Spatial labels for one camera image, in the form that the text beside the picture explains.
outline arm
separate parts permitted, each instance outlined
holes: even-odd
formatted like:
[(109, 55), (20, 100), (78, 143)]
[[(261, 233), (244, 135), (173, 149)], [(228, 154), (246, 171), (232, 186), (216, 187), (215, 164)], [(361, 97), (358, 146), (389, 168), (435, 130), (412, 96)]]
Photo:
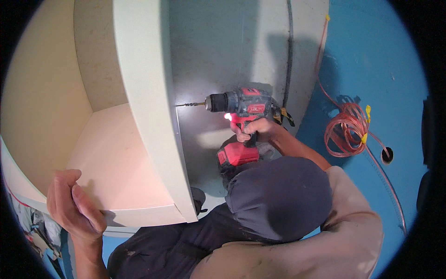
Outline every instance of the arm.
[(243, 133), (235, 124), (231, 123), (231, 129), (236, 133), (237, 140), (244, 142), (250, 138), (249, 134), (259, 132), (259, 141), (269, 142), (283, 156), (303, 157), (313, 161), (323, 171), (331, 165), (319, 153), (309, 148), (298, 139), (288, 133), (285, 128), (266, 118), (253, 121), (246, 126)]
[(80, 170), (56, 171), (48, 187), (46, 206), (51, 217), (67, 230), (74, 244), (79, 279), (110, 278), (102, 260), (102, 213), (76, 183)]

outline man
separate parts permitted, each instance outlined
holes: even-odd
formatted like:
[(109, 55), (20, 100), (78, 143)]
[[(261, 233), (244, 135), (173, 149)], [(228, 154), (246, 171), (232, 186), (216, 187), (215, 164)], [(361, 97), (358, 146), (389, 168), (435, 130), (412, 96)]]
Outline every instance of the man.
[[(259, 132), (283, 157), (242, 168), (226, 203), (192, 224), (141, 228), (108, 262), (112, 278), (368, 278), (382, 244), (379, 216), (343, 170), (267, 119)], [(47, 206), (70, 232), (78, 278), (108, 278), (101, 212), (76, 184), (79, 170), (57, 172)], [(316, 227), (321, 233), (299, 240)]]

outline yellow tape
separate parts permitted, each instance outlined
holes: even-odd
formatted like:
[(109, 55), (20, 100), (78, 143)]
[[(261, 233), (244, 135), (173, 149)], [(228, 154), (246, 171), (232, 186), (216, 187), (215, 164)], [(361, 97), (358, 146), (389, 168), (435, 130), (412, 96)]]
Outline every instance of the yellow tape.
[(361, 139), (362, 143), (366, 143), (366, 141), (367, 141), (367, 133), (365, 133)]
[(372, 108), (369, 106), (369, 105), (367, 105), (366, 107), (365, 107), (365, 112), (366, 112), (366, 114), (367, 114), (367, 117), (368, 117), (368, 119), (366, 120), (368, 123), (370, 123), (370, 111), (372, 110)]

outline blue wall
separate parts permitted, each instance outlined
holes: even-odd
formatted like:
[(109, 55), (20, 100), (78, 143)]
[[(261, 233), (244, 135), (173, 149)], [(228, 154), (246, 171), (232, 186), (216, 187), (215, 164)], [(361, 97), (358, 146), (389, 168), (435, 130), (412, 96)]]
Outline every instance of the blue wall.
[[(386, 1), (331, 0), (329, 11), (320, 80), (335, 100), (343, 95), (363, 109), (371, 106), (370, 131), (394, 152), (393, 162), (383, 168), (400, 199), (409, 231), (416, 217), (420, 180), (427, 171), (421, 149), (421, 114), (428, 89), (421, 62), (404, 25)], [(367, 152), (349, 158), (328, 154), (323, 134), (337, 112), (315, 86), (297, 138), (331, 164), (344, 168), (381, 216), (384, 242), (373, 274), (377, 277), (404, 241), (399, 213)], [(381, 162), (380, 145), (371, 137), (367, 144)]]

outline cloth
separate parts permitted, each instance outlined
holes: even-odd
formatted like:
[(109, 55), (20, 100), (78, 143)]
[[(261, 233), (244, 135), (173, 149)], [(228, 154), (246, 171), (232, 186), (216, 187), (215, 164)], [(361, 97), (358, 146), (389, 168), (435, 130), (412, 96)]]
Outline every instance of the cloth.
[(296, 241), (327, 218), (331, 188), (328, 175), (312, 161), (281, 157), (237, 174), (226, 201), (195, 223), (139, 229), (110, 255), (110, 276), (189, 278), (225, 243)]
[(326, 172), (333, 206), (321, 233), (273, 246), (226, 243), (204, 258), (190, 278), (369, 278), (383, 240), (380, 217), (342, 168)]

